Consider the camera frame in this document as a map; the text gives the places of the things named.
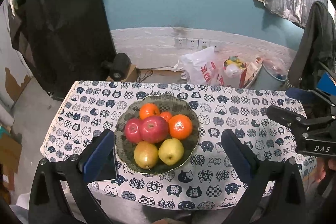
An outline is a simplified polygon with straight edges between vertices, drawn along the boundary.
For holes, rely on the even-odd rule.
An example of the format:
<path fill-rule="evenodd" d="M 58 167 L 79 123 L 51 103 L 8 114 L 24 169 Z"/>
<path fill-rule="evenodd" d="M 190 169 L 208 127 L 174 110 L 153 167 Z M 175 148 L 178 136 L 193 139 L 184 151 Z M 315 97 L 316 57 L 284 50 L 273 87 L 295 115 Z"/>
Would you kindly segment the right hand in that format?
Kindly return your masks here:
<path fill-rule="evenodd" d="M 326 159 L 322 157 L 317 158 L 317 166 L 315 167 L 314 180 L 315 182 L 322 181 L 328 170 L 336 170 L 335 158 Z"/>

